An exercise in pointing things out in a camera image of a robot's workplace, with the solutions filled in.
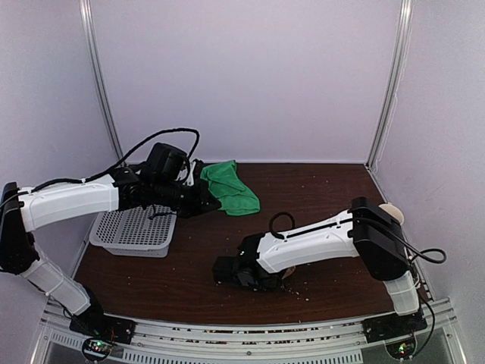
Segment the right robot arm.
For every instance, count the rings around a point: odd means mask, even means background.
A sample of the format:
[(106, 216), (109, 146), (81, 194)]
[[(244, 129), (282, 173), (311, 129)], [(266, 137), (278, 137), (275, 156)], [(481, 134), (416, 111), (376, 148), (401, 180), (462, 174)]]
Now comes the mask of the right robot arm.
[(384, 283), (393, 303), (389, 329), (405, 334), (418, 321), (420, 304), (402, 244), (404, 215), (390, 203), (376, 206), (364, 197), (332, 218), (286, 231), (274, 228), (247, 236), (230, 264), (230, 282), (272, 290), (296, 266), (359, 257), (371, 277)]

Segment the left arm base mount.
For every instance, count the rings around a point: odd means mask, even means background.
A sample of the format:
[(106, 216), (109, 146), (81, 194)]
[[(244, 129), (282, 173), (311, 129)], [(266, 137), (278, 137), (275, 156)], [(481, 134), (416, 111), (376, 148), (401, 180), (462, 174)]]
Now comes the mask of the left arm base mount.
[(89, 362), (107, 359), (117, 344), (130, 344), (136, 323), (127, 318), (106, 315), (95, 294), (85, 288), (90, 306), (79, 315), (70, 316), (71, 331), (86, 335), (81, 353)]

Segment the orange bunny pattern towel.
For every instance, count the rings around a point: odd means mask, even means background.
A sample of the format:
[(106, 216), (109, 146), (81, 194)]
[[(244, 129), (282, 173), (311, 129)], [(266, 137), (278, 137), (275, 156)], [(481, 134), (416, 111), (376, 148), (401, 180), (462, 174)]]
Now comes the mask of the orange bunny pattern towel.
[(284, 274), (283, 274), (283, 280), (285, 280), (285, 279), (287, 279), (289, 276), (291, 276), (291, 275), (292, 275), (292, 274), (295, 272), (295, 270), (296, 270), (296, 267), (295, 267), (295, 266), (288, 268), (288, 269), (287, 269), (287, 270), (284, 272)]

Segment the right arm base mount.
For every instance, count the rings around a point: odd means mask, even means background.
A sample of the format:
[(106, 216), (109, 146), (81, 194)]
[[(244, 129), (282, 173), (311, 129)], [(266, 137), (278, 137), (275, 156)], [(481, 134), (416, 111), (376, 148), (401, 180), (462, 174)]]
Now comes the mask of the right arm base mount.
[(422, 309), (410, 315), (390, 313), (362, 322), (368, 344), (382, 342), (387, 354), (400, 362), (412, 359), (418, 352), (416, 333), (427, 328)]

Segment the green microfiber towel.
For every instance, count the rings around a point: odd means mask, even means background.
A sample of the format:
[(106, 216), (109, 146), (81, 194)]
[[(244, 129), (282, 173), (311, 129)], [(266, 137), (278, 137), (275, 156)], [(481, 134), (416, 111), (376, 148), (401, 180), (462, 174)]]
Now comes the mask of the green microfiber towel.
[(208, 183), (209, 192), (221, 204), (219, 210), (228, 216), (240, 217), (261, 211), (259, 198), (239, 179), (235, 160), (205, 166), (201, 179)]

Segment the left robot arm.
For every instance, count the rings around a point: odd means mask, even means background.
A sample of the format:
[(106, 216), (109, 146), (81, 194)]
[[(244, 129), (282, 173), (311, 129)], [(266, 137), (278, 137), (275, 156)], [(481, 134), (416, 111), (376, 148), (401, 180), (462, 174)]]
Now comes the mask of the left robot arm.
[(212, 212), (221, 203), (197, 174), (185, 180), (151, 180), (130, 168), (116, 168), (95, 180), (65, 179), (47, 187), (6, 184), (1, 199), (1, 271), (20, 275), (57, 300), (93, 337), (109, 329), (95, 298), (67, 276), (35, 244), (33, 232), (46, 225), (99, 212), (164, 206), (179, 218)]

